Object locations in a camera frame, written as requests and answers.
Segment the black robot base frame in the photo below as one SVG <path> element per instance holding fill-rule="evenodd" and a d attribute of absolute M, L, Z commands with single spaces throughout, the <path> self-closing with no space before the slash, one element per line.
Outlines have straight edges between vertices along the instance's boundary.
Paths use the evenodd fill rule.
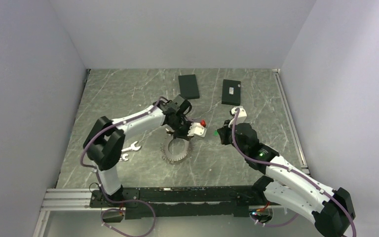
<path fill-rule="evenodd" d="M 125 203 L 111 202 L 98 188 L 91 192 L 89 206 L 101 210 L 120 208 L 126 220 L 153 216 L 248 217 L 253 211 L 271 206 L 257 188 L 249 185 L 124 188 L 122 197 Z"/>

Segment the plain black rectangular box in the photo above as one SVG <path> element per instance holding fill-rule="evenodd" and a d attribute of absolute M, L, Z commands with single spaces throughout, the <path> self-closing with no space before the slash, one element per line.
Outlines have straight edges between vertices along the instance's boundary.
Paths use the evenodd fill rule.
<path fill-rule="evenodd" d="M 180 75 L 178 76 L 180 95 L 185 99 L 199 99 L 200 93 L 198 89 L 196 75 Z"/>

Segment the aluminium rail frame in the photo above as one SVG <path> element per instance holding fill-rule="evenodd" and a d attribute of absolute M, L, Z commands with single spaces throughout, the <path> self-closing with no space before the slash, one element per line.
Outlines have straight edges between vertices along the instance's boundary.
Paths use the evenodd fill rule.
<path fill-rule="evenodd" d="M 221 143 L 233 145 L 249 166 L 262 176 L 252 186 L 125 188 L 117 172 L 123 143 L 137 134 L 168 126 L 168 136 L 189 142 L 204 137 L 204 121 L 187 117 L 191 103 L 178 95 L 173 100 L 160 97 L 148 108 L 117 119 L 99 118 L 83 144 L 82 157 L 97 176 L 93 190 L 50 189 L 42 208 L 45 211 L 99 210 L 102 225 L 108 228 L 123 219 L 233 215 L 251 217 L 263 226 L 268 223 L 258 204 L 276 203 L 308 219 L 325 237 L 339 237 L 348 227 L 346 191 L 323 185 L 292 166 L 273 148 L 261 143 L 246 123 L 242 106 L 231 109 L 231 119 L 218 129 Z"/>

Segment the upper silver wrench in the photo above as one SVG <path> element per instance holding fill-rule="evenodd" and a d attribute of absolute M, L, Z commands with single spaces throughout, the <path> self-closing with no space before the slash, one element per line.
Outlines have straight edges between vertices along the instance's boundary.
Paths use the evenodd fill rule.
<path fill-rule="evenodd" d="M 141 149 L 141 146 L 138 146 L 138 141 L 135 141 L 129 147 L 123 148 L 121 151 L 124 153 L 124 152 L 138 151 L 140 149 Z"/>

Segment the lower silver wrench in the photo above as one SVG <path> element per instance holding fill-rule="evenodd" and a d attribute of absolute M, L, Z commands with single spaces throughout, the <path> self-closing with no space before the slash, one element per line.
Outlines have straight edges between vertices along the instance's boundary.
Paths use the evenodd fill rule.
<path fill-rule="evenodd" d="M 119 162 L 121 161 L 129 161 L 128 154 L 122 154 L 119 159 Z"/>

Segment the silver wrench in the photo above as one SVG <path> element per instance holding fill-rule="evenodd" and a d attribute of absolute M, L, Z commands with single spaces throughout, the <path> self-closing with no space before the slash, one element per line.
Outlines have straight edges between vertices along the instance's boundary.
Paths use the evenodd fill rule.
<path fill-rule="evenodd" d="M 129 147 L 123 148 L 121 151 L 124 153 L 124 152 L 138 151 L 140 149 L 141 149 L 141 146 L 138 146 L 138 141 L 135 141 Z"/>
<path fill-rule="evenodd" d="M 121 161 L 129 161 L 128 154 L 122 154 L 119 159 L 119 162 Z"/>

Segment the black box with label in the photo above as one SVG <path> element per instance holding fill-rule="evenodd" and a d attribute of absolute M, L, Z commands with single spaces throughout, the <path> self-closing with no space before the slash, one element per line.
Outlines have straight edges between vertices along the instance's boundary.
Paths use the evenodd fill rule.
<path fill-rule="evenodd" d="M 241 81 L 223 80 L 221 103 L 225 105 L 240 106 Z"/>

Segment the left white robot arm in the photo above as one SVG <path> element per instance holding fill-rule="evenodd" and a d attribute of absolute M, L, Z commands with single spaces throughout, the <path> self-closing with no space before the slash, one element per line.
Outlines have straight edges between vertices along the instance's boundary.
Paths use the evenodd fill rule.
<path fill-rule="evenodd" d="M 103 202 L 109 207 L 116 207 L 122 201 L 123 185 L 117 172 L 124 142 L 146 131 L 153 131 L 162 126 L 172 129 L 173 137 L 190 138 L 192 121 L 186 118 L 192 105 L 189 100 L 178 95 L 173 100 L 160 97 L 146 109 L 130 116 L 109 119 L 100 117 L 95 122 L 83 143 L 80 164 L 84 157 L 92 161 L 91 168 L 96 171 L 102 185 Z"/>

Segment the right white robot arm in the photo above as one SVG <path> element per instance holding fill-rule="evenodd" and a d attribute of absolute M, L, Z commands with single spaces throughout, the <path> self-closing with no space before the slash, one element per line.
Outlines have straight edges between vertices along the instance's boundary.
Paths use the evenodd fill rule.
<path fill-rule="evenodd" d="M 325 237 L 343 237 L 348 229 L 357 236 L 352 198 L 346 189 L 334 189 L 291 165 L 272 147 L 261 143 L 248 123 L 227 120 L 217 129 L 221 144 L 233 145 L 248 165 L 263 174 L 252 191 L 258 205 L 269 202 L 308 219 Z"/>

